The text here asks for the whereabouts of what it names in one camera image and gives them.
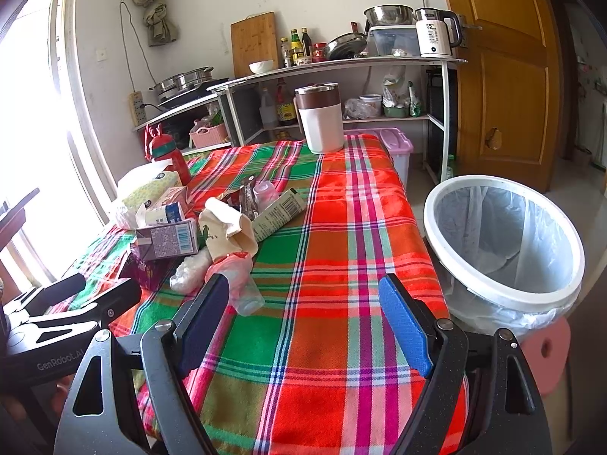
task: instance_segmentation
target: wooden cutting board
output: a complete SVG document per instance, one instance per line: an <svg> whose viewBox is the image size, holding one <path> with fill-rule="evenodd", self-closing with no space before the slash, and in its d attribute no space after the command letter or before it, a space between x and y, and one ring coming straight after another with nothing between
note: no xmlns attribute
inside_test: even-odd
<svg viewBox="0 0 607 455"><path fill-rule="evenodd" d="M250 63L274 60L278 68L278 43L274 12L250 17L231 26L232 57L236 78L253 75Z"/></svg>

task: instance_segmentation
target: red water bottle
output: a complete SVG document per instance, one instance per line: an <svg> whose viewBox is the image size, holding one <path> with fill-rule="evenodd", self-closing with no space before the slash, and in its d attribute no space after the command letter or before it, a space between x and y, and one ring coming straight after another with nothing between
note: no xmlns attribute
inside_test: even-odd
<svg viewBox="0 0 607 455"><path fill-rule="evenodd" d="M152 141L149 144L148 136L152 137ZM166 161L166 159L172 159L173 165L167 167L166 170L176 171L183 186L190 182L192 176L189 168L187 168L186 160L177 148L173 137L162 133L162 125L158 125L155 129L150 126L146 127L145 144L146 159L148 161Z"/></svg>

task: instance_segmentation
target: screw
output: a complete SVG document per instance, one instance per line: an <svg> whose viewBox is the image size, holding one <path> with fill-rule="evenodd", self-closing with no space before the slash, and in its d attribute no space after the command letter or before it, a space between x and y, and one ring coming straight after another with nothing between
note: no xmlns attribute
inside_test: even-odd
<svg viewBox="0 0 607 455"><path fill-rule="evenodd" d="M105 342L105 340L110 338L110 331L107 329L99 330L98 333L95 334L95 340L97 342Z"/></svg>
<svg viewBox="0 0 607 455"><path fill-rule="evenodd" d="M453 322L451 320L449 320L448 318L439 318L436 321L436 324L438 325L438 328L441 330L453 330Z"/></svg>
<svg viewBox="0 0 607 455"><path fill-rule="evenodd" d="M499 335L504 340L510 341L510 340L514 339L514 334L511 331L509 331L507 328L500 328Z"/></svg>
<svg viewBox="0 0 607 455"><path fill-rule="evenodd" d="M173 322L170 320L159 320L156 322L156 325L154 325L154 328L159 332L166 332L167 330L171 330L172 326Z"/></svg>

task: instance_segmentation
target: red plaid tablecloth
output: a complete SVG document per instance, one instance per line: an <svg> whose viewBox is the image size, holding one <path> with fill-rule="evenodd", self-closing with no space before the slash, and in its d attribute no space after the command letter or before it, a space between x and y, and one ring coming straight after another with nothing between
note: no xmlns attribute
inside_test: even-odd
<svg viewBox="0 0 607 455"><path fill-rule="evenodd" d="M310 153L304 142L214 152L190 163L195 209L255 174L295 188L308 209L263 241L253 277L266 306L252 317L229 308L204 361L185 384L222 454L389 453L424 385L381 313L377 283L395 273L437 317L448 316L430 258L396 171L379 141L348 136L344 150ZM116 279L132 232L108 228L75 264L85 291L75 308ZM138 307L112 324L140 333L172 318L184 298L143 289ZM142 373L135 387L146 430L154 414ZM442 453L459 442L464 388Z"/></svg>

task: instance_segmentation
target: white trash can rim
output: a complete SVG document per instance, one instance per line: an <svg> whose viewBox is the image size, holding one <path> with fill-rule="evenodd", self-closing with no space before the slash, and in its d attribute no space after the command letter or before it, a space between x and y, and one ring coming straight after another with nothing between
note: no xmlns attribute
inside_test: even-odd
<svg viewBox="0 0 607 455"><path fill-rule="evenodd" d="M534 202L547 211L562 228L571 245L573 257L572 276L567 286L546 293L525 292L505 286L490 279L476 270L451 248L436 222L436 208L439 202L452 191L462 188L481 186L502 188L516 193ZM438 256L441 264L468 290L479 297L491 301L505 308L523 312L545 312L551 308L558 308L572 304L576 299L584 275L584 251L582 241L568 217L552 201L535 190L517 183L495 176L470 174L457 176L437 185L428 195L424 206L424 229L432 249Z"/></svg>

